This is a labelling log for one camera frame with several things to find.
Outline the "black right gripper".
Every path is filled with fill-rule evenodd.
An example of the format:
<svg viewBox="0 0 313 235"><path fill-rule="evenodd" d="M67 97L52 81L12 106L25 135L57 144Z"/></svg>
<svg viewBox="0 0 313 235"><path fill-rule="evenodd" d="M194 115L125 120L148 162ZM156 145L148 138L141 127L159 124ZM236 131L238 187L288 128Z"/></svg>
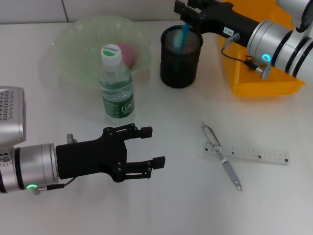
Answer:
<svg viewBox="0 0 313 235"><path fill-rule="evenodd" d="M229 38L230 31L239 33L237 44L243 47L247 46L259 25L258 21L235 12L232 3L217 0L176 0L174 12L180 15L183 22L193 28L200 28L202 34L215 33Z"/></svg>

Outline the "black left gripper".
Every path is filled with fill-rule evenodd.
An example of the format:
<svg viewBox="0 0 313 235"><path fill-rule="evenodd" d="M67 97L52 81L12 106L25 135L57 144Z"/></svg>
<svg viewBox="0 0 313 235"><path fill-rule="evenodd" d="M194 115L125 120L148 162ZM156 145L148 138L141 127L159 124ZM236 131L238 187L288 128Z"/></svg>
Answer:
<svg viewBox="0 0 313 235"><path fill-rule="evenodd" d="M149 179L152 170L164 168L165 157L127 163L127 149L123 140L151 138L152 132L150 126L137 128L131 123L116 129L104 128L102 135L95 140L58 145L56 158L59 178L105 173L116 183Z"/></svg>

